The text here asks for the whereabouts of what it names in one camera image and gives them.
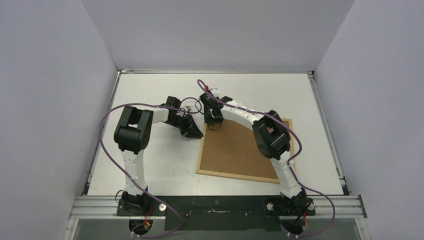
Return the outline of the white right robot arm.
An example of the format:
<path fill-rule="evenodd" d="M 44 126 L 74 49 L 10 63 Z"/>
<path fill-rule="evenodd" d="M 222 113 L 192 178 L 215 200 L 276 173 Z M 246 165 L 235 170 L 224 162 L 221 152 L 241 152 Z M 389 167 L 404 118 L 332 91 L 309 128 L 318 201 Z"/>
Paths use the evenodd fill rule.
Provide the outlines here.
<path fill-rule="evenodd" d="M 282 207 L 290 215 L 296 214 L 303 207 L 298 195 L 303 187 L 294 177 L 292 163 L 282 158 L 282 155 L 291 150 L 291 130 L 282 122 L 279 114 L 270 110 L 262 112 L 249 109 L 230 97 L 217 98 L 211 93 L 203 93 L 200 101 L 204 107 L 206 123 L 222 123 L 232 121 L 246 127 L 253 132 L 254 140 L 259 152 L 270 159 L 278 178 L 280 194 L 285 196 Z"/>

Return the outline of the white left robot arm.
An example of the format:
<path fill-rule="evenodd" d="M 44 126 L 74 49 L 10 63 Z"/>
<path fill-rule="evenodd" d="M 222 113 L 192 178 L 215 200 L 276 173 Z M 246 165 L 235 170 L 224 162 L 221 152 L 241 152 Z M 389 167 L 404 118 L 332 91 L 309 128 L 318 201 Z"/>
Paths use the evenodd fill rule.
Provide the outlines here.
<path fill-rule="evenodd" d="M 188 139 L 204 136 L 189 113 L 191 110 L 184 108 L 180 113 L 181 107 L 181 100 L 168 96 L 165 103 L 152 110 L 134 106 L 125 106 L 122 110 L 113 139 L 124 160 L 124 191 L 135 196 L 129 208 L 136 215 L 144 215 L 149 210 L 149 201 L 141 195 L 148 188 L 144 177 L 144 151 L 150 142 L 152 125 L 165 123 L 179 129 L 180 134 Z"/>

